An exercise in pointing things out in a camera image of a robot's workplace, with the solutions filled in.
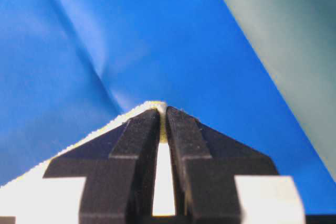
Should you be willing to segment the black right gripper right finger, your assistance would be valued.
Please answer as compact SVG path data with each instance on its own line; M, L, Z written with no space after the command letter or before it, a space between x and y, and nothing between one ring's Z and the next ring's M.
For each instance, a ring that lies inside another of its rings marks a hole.
M271 158L168 106L175 207L190 223L240 223L235 175L277 175Z

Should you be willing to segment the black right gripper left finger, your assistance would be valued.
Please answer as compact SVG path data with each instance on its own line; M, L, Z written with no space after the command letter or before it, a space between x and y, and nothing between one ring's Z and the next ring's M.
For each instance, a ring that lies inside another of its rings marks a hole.
M159 112L146 110L54 158L44 178L86 178L79 223L135 223L152 213L159 135Z

